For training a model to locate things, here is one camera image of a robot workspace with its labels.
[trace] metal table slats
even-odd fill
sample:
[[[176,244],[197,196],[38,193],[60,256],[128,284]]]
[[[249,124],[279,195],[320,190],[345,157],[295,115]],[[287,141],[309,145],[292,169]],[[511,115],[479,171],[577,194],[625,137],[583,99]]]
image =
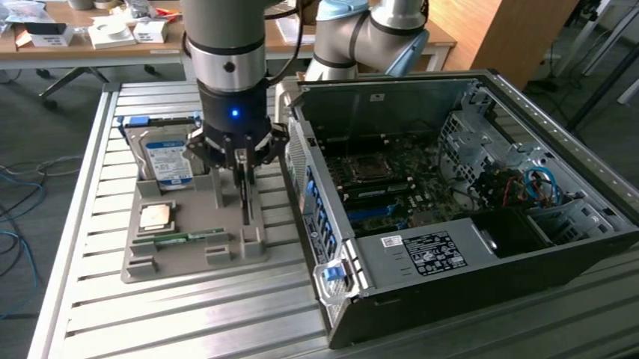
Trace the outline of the metal table slats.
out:
[[[273,92],[268,95],[272,113]],[[30,358],[599,358],[621,355],[639,342],[635,246],[559,289],[328,350],[277,164],[256,175],[269,260],[124,284],[137,166],[115,116],[187,115],[200,103],[188,82],[121,85],[104,97],[107,113],[97,118],[108,128],[96,161],[84,164],[96,170],[67,248],[68,278],[48,288]],[[54,313],[44,311],[50,307]]]

